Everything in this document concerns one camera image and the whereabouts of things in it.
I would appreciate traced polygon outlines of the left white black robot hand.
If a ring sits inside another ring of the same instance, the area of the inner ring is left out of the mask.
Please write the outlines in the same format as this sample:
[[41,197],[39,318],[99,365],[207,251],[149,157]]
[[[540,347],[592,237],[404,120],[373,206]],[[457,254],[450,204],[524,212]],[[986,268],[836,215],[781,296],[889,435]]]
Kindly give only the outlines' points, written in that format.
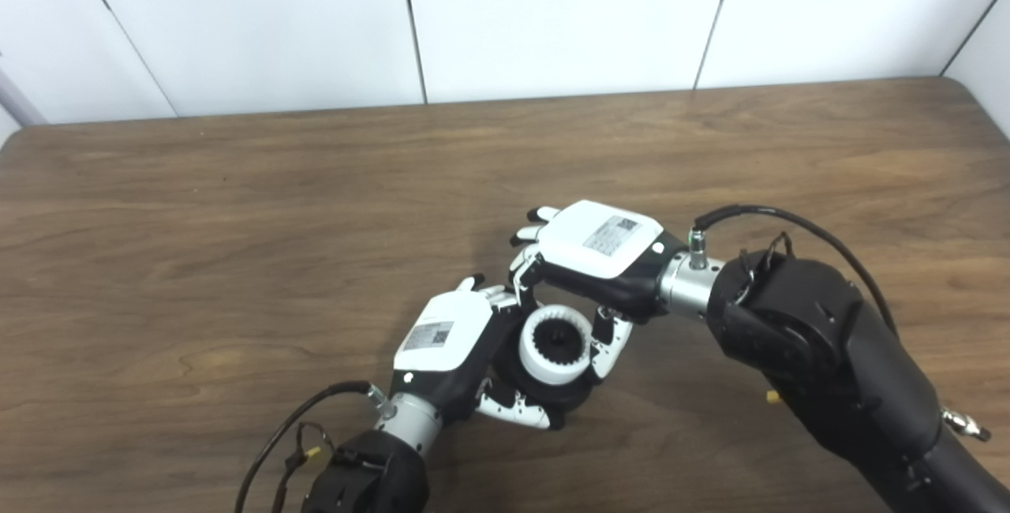
[[511,287],[483,286],[480,273],[429,298],[393,361],[392,395],[410,395],[432,408],[441,427],[480,412],[501,421],[562,430],[563,413],[538,404],[494,370],[515,349],[528,318]]

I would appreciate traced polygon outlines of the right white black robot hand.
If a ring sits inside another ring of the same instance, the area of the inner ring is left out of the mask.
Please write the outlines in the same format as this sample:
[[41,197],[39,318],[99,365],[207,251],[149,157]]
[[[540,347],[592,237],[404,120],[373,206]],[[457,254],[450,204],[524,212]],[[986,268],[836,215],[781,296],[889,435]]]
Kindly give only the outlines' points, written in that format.
[[532,309],[534,289],[547,283],[604,310],[607,326],[597,340],[593,377],[602,383],[627,344],[632,324],[644,324],[666,309],[661,276],[688,245],[646,215],[580,200],[565,208],[528,212],[531,225],[510,245],[521,247],[509,279],[522,307]]

